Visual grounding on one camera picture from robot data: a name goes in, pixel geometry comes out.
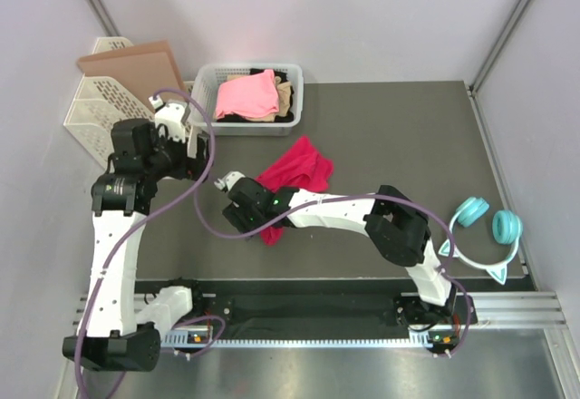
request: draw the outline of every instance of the pink clothing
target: pink clothing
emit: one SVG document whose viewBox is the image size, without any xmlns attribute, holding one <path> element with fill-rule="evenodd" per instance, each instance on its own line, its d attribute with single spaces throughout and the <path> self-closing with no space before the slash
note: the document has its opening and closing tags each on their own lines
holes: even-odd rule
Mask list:
<svg viewBox="0 0 580 399">
<path fill-rule="evenodd" d="M 232 113 L 245 118 L 262 118 L 278 111 L 274 71 L 265 70 L 222 83 L 217 91 L 214 118 L 218 120 Z"/>
<path fill-rule="evenodd" d="M 328 179 L 333 174 L 333 161 L 326 159 L 307 136 L 302 136 L 270 168 L 262 172 L 256 181 L 274 192 L 284 186 L 303 188 L 312 192 L 328 189 Z M 267 245 L 274 245 L 284 229 L 269 227 L 260 235 Z"/>
</svg>

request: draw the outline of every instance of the red towel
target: red towel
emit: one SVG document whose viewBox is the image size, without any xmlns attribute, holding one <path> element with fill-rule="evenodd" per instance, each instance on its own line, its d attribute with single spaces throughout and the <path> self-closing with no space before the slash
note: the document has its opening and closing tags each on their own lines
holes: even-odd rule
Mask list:
<svg viewBox="0 0 580 399">
<path fill-rule="evenodd" d="M 322 192 L 328 189 L 328 179 L 333 175 L 333 170 L 333 161 L 325 159 L 303 136 L 256 181 L 274 192 L 284 186 Z M 282 233 L 283 229 L 270 227 L 260 235 L 267 245 L 274 245 Z"/>
</svg>

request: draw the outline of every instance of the cat ear headphones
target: cat ear headphones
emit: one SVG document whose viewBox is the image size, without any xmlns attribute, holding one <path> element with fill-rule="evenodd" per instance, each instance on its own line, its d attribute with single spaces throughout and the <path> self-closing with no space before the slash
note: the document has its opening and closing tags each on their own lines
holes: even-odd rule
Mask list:
<svg viewBox="0 0 580 399">
<path fill-rule="evenodd" d="M 458 222 L 462 227 L 469 227 L 476 220 L 481 218 L 489 209 L 489 204 L 483 198 L 470 197 L 466 199 L 455 211 L 455 215 L 451 218 L 449 229 L 453 231 L 455 222 Z M 506 284 L 508 278 L 508 263 L 514 259 L 519 248 L 519 238 L 524 231 L 524 224 L 522 220 L 512 211 L 501 210 L 498 211 L 491 223 L 493 237 L 497 243 L 502 245 L 511 245 L 511 250 L 507 257 L 491 265 L 484 265 L 465 257 L 457 247 L 453 252 L 453 257 L 458 257 L 463 263 L 475 269 L 487 271 L 498 283 Z M 448 257 L 450 254 L 450 241 L 445 240 L 439 249 L 440 256 Z"/>
</svg>

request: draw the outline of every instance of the gray wall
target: gray wall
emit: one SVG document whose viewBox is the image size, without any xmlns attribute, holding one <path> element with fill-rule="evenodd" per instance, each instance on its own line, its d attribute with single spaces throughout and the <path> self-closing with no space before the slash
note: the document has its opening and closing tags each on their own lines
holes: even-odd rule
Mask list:
<svg viewBox="0 0 580 399">
<path fill-rule="evenodd" d="M 580 346 L 580 0 L 535 0 L 480 94 L 538 282 Z"/>
<path fill-rule="evenodd" d="M 308 82 L 470 82 L 516 0 L 104 0 L 133 42 L 209 62 L 300 64 Z"/>
<path fill-rule="evenodd" d="M 84 0 L 0 0 L 0 389 L 52 397 L 92 257 L 92 159 L 62 127 L 102 34 Z"/>
</svg>

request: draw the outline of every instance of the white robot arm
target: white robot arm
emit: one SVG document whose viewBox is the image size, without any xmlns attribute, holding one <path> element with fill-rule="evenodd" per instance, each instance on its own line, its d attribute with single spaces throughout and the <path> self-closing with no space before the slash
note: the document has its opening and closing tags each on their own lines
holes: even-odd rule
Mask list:
<svg viewBox="0 0 580 399">
<path fill-rule="evenodd" d="M 156 109 L 154 122 L 133 119 L 114 124 L 114 153 L 92 186 L 95 239 L 89 295 L 105 274 L 106 279 L 101 280 L 90 310 L 82 365 L 95 370 L 151 370 L 159 357 L 160 339 L 193 308 L 190 288 L 169 286 L 135 314 L 137 256 L 145 225 L 128 237 L 103 270 L 119 239 L 149 215 L 157 182 L 167 177 L 196 180 L 207 164 L 206 140 L 194 129 L 188 131 L 188 106 L 161 99 L 151 103 Z M 77 338 L 64 339 L 64 356 L 73 359 Z"/>
<path fill-rule="evenodd" d="M 430 239 L 427 217 L 416 210 L 377 199 L 347 199 L 296 188 L 274 193 L 236 171 L 215 185 L 233 201 L 224 209 L 224 216 L 240 232 L 257 229 L 289 209 L 316 201 L 313 206 L 289 214 L 279 226 L 347 229 L 369 237 L 385 259 L 407 270 L 422 301 L 437 307 L 454 304 L 453 286 L 437 270 L 440 262 Z M 382 186 L 379 193 L 406 200 L 391 186 Z M 340 198 L 345 200 L 325 202 Z M 391 220 L 385 218 L 387 215 L 391 215 Z"/>
</svg>

